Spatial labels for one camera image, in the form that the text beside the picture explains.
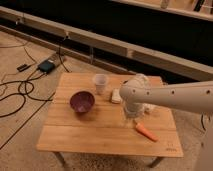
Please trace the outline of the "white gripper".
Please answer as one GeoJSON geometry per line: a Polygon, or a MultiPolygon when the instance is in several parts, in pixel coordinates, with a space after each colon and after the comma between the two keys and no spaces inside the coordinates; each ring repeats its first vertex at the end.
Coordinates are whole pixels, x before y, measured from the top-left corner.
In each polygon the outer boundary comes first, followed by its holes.
{"type": "Polygon", "coordinates": [[[142,103],[123,103],[124,114],[127,118],[137,118],[144,111],[142,103]]]}

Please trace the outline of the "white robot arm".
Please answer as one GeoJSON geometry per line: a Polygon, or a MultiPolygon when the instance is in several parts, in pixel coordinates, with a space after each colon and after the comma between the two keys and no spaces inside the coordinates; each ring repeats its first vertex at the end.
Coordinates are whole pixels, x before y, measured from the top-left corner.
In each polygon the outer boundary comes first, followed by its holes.
{"type": "MultiPolygon", "coordinates": [[[[148,103],[206,114],[213,119],[213,81],[148,86],[137,74],[121,85],[120,96],[128,114],[136,114],[139,104],[148,103]]],[[[213,171],[213,121],[205,132],[194,171],[213,171]]]]}

